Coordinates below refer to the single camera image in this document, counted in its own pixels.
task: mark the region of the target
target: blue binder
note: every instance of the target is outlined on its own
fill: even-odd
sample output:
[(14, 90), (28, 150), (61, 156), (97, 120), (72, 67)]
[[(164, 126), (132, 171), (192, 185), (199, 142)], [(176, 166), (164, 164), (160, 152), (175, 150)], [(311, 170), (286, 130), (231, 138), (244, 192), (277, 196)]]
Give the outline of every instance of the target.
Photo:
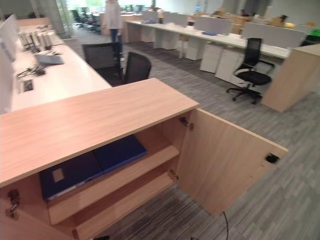
[(134, 135), (109, 143), (93, 152), (105, 174), (147, 154), (147, 150)]
[(92, 151), (39, 172), (43, 199), (46, 202), (103, 175)]

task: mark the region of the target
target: cable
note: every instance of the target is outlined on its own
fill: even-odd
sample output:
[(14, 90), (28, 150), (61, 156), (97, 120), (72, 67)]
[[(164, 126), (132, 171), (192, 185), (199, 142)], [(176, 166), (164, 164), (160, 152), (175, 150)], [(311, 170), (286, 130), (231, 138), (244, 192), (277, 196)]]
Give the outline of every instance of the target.
[(36, 74), (37, 71), (44, 69), (44, 67), (40, 67), (40, 66), (33, 66), (33, 67), (28, 67), (25, 71), (18, 73), (15, 77), (17, 79), (19, 78), (23, 78), (29, 75), (34, 75)]
[(223, 211), (223, 215), (224, 215), (225, 224), (226, 224), (226, 239), (225, 240), (228, 240), (228, 238), (229, 238), (229, 224), (228, 224), (228, 219), (227, 219), (227, 215), (226, 215), (225, 211)]

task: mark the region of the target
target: person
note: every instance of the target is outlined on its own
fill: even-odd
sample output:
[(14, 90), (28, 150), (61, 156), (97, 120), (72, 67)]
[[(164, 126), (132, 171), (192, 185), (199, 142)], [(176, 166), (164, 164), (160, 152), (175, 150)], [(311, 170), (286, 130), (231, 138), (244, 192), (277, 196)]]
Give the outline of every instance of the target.
[(105, 21), (103, 28), (108, 28), (110, 30), (111, 40), (113, 43), (115, 43), (116, 40), (119, 42), (120, 60), (124, 61), (125, 59), (122, 46), (123, 21), (121, 18), (121, 8), (118, 0), (106, 1)]
[(242, 17), (248, 17), (249, 15), (246, 14), (246, 12), (245, 12), (244, 9), (241, 9), (241, 16), (242, 16)]

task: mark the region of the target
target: chair base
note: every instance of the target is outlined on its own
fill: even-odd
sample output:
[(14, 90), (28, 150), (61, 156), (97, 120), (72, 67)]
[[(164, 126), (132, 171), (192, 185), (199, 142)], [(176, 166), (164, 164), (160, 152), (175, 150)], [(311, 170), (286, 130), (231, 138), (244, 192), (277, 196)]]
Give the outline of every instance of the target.
[(237, 100), (237, 98), (241, 95), (248, 94), (253, 99), (253, 101), (251, 103), (255, 105), (255, 104), (257, 104), (258, 100), (260, 100), (262, 98), (262, 96), (260, 95), (259, 92), (249, 89), (249, 87), (250, 87), (250, 84), (248, 84), (246, 87), (238, 87), (238, 88), (231, 87), (231, 88), (228, 88), (226, 90), (226, 92), (227, 93), (229, 93), (229, 91), (240, 92), (239, 94), (237, 94), (236, 96), (234, 96), (232, 98), (233, 101)]

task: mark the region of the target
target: cabinet top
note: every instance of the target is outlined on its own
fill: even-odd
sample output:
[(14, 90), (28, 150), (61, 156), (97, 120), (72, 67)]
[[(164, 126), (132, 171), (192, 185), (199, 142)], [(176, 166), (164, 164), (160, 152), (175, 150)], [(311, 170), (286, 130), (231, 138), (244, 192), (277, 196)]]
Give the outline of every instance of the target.
[(6, 113), (0, 187), (197, 106), (152, 78)]

